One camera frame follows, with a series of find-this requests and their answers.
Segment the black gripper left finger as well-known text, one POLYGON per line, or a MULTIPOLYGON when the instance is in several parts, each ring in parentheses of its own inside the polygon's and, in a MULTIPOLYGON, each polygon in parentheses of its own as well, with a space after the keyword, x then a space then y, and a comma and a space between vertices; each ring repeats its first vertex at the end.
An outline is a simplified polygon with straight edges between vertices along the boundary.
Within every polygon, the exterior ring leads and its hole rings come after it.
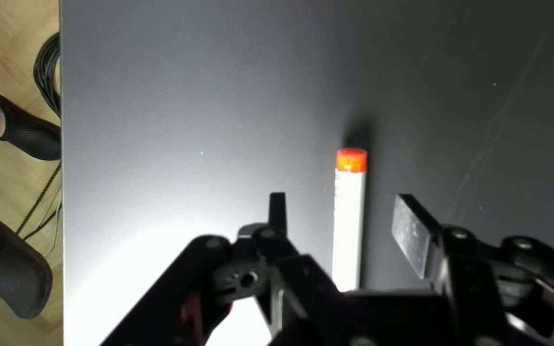
POLYGON ((191 240, 101 346, 209 346, 237 300, 253 298, 268 346, 332 346, 312 294, 328 277, 287 236, 287 194, 272 192, 268 219, 191 240))

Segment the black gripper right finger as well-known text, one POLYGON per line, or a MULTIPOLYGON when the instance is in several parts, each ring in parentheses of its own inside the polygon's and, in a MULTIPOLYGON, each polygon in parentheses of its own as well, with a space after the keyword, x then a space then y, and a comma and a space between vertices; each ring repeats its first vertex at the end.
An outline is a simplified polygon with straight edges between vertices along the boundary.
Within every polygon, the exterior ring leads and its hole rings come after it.
POLYGON ((441 225, 413 194, 395 198, 393 238, 447 300, 457 346, 554 346, 554 248, 532 236, 499 246, 441 225))

